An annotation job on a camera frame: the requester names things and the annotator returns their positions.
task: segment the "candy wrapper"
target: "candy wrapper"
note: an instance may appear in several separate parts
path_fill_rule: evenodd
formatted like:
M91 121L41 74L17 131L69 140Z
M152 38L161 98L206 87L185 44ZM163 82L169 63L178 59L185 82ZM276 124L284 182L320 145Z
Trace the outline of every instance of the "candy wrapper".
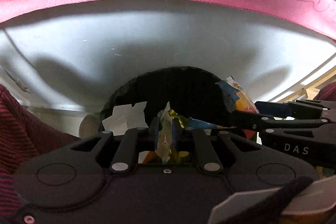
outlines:
M232 77L217 83L223 93L224 104L229 112L234 110L259 113L251 98ZM251 139L256 132L244 130L246 138Z
M162 159L163 164L166 164L170 159L170 151L173 144L172 136L172 117L169 115L170 104L167 103L166 108L160 111L158 117L160 117L160 123L162 129L159 131L157 137L157 148L155 153Z
M201 129L228 129L228 127L218 126L216 124L200 121L197 119L193 119L191 117L188 118L188 127L193 128L201 128Z

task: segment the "maroon striped fabric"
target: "maroon striped fabric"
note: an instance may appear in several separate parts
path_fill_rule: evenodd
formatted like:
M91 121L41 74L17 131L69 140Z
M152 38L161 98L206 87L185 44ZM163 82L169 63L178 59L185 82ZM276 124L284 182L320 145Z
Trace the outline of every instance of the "maroon striped fabric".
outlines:
M21 163L77 140L42 123L0 84L0 216L12 215L20 206L13 174Z
M314 100L320 101L334 101L336 102L336 82L332 82L323 87Z

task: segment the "wooden frame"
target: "wooden frame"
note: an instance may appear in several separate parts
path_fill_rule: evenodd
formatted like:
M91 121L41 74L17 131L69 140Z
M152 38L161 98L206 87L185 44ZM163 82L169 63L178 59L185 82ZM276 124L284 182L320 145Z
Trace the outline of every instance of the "wooden frame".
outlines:
M279 100L279 103L286 102L286 101L293 101L303 95L307 96L308 100L313 100L314 97L319 93L319 89L317 87L324 82L328 81L331 77L336 75L336 66L328 70L326 73L315 79L314 81L310 82L303 88L301 88L298 91L293 92L292 94L286 96L285 98L282 98Z

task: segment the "silver rivet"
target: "silver rivet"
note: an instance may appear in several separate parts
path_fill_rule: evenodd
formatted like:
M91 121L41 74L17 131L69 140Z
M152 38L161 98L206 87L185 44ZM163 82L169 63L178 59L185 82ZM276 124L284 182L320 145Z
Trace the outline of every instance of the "silver rivet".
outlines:
M128 168L128 164L124 162L116 162L112 165L112 169L115 171L125 171Z
M215 162L208 162L204 165L204 169L210 172L218 171L221 168L221 166Z
M27 224L34 224L35 223L35 219L32 216L25 216L23 218L23 220Z

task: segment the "black trash bag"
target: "black trash bag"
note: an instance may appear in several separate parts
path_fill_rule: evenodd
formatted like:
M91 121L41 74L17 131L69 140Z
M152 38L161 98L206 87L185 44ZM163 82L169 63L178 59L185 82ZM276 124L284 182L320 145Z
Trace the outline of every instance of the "black trash bag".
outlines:
M185 117L227 126L228 111L224 105L216 75L194 67L173 67L140 75L116 90L100 113L102 121L112 116L114 106L135 105L147 101L145 121L149 125L167 102Z

